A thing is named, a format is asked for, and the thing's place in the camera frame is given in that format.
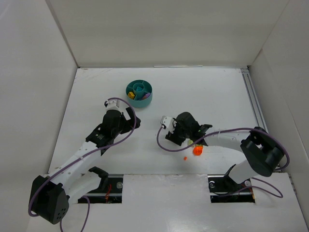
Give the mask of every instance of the screw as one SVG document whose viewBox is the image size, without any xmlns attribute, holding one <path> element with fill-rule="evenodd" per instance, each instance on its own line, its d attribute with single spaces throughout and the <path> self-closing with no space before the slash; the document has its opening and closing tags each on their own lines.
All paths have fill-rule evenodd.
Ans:
<svg viewBox="0 0 309 232">
<path fill-rule="evenodd" d="M 251 182 L 249 180 L 245 181 L 245 186 L 251 186 Z"/>
<path fill-rule="evenodd" d="M 116 184 L 116 187 L 117 187 L 118 189 L 122 189 L 122 186 L 123 186 L 122 182 L 118 182 L 118 183 Z"/>
<path fill-rule="evenodd" d="M 210 187 L 211 189 L 213 189 L 214 187 L 216 187 L 216 186 L 214 185 L 214 181 L 213 181 L 213 180 L 209 182 L 209 187 Z"/>
</svg>

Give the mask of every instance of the small orange piece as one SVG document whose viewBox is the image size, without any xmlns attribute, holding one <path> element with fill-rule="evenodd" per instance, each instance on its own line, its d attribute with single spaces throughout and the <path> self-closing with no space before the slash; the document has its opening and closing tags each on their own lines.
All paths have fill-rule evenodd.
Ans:
<svg viewBox="0 0 309 232">
<path fill-rule="evenodd" d="M 193 154 L 194 154 L 195 156 L 200 156 L 202 153 L 203 153 L 203 146 L 196 146 L 196 147 L 193 149 Z"/>
</svg>

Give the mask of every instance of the teal bowl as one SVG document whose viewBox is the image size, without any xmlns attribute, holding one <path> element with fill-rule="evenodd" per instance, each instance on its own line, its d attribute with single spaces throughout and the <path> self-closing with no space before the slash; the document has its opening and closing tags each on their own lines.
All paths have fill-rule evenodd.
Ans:
<svg viewBox="0 0 309 232">
<path fill-rule="evenodd" d="M 129 92 L 133 92 L 135 95 L 134 99 L 129 98 Z M 150 93 L 150 96 L 142 100 L 143 96 Z M 147 81 L 135 80 L 132 81 L 126 87 L 126 97 L 128 102 L 135 108 L 144 108 L 150 104 L 153 99 L 153 88 Z"/>
</svg>

